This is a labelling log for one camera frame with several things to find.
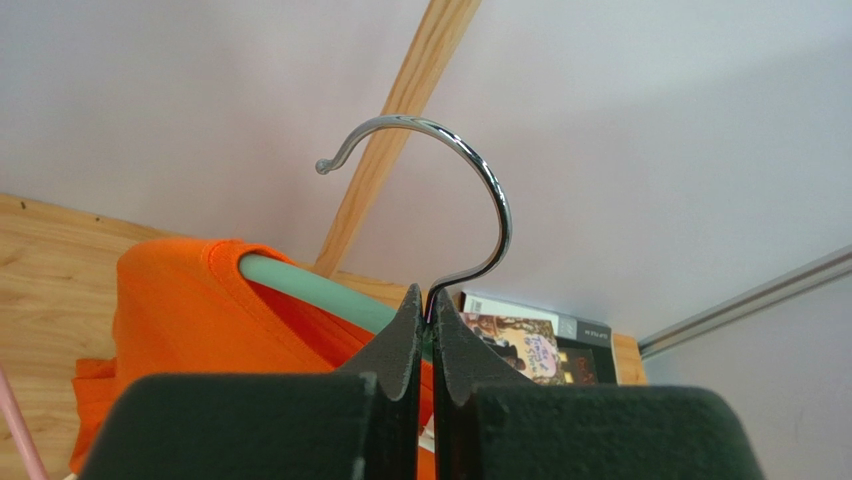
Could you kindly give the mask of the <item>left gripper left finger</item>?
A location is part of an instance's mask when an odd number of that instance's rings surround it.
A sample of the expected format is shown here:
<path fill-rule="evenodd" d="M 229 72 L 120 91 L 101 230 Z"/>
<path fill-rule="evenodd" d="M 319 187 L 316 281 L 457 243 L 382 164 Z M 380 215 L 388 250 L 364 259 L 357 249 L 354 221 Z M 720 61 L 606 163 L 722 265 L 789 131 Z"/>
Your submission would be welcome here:
<path fill-rule="evenodd" d="M 327 374 L 162 374 L 118 399 L 85 479 L 413 479 L 422 294 Z"/>

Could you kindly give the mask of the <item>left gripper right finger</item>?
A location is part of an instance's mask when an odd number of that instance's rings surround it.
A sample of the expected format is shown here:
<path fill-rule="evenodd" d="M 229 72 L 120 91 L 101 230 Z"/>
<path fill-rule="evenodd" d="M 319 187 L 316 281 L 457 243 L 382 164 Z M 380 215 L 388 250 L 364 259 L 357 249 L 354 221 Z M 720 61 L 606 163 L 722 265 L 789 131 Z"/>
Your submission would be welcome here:
<path fill-rule="evenodd" d="M 544 386 L 432 294 L 440 479 L 759 479 L 733 410 L 692 387 Z"/>

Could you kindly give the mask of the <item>green clothes hanger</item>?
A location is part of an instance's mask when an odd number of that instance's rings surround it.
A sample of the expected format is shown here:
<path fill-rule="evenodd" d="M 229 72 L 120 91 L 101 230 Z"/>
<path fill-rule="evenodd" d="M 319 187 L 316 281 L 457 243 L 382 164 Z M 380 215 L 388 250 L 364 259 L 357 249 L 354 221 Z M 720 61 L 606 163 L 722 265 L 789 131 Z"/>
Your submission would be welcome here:
<path fill-rule="evenodd" d="M 287 158 L 267 173 L 254 169 L 246 184 L 261 195 L 264 215 L 256 228 L 285 241 L 310 237 L 317 256 L 334 221 L 368 141 L 385 130 L 409 138 L 349 252 L 356 270 L 380 280 L 429 280 L 432 294 L 487 275 L 509 251 L 513 221 L 505 189 L 494 173 L 482 136 L 469 124 L 452 127 L 417 116 L 385 114 L 355 127 L 334 155 L 309 163 Z M 268 261 L 250 260 L 246 270 L 258 281 L 291 288 L 306 280 L 325 288 L 325 277 L 296 274 Z"/>

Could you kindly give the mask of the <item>orange t shirt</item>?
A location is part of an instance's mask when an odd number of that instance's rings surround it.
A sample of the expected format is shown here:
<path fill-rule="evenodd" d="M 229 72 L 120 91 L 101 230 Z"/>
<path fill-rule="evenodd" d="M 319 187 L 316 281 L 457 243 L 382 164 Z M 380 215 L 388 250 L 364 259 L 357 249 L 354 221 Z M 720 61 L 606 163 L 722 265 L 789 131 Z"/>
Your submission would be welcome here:
<path fill-rule="evenodd" d="M 166 238 L 116 264 L 111 358 L 81 358 L 72 389 L 79 427 L 69 469 L 84 478 L 119 397 L 156 374 L 324 374 L 373 334 L 337 314 L 245 278 L 248 256 L 282 253 L 241 240 Z"/>

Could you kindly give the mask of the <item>pink clothes hanger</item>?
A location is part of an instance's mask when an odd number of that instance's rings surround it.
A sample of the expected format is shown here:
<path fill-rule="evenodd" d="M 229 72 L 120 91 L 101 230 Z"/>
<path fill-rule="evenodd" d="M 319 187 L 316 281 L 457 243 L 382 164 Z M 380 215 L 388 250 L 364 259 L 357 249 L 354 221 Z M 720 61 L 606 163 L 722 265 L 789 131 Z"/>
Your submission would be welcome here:
<path fill-rule="evenodd" d="M 1 412 L 28 477 L 32 480 L 48 480 L 49 475 L 4 370 L 1 370 Z"/>

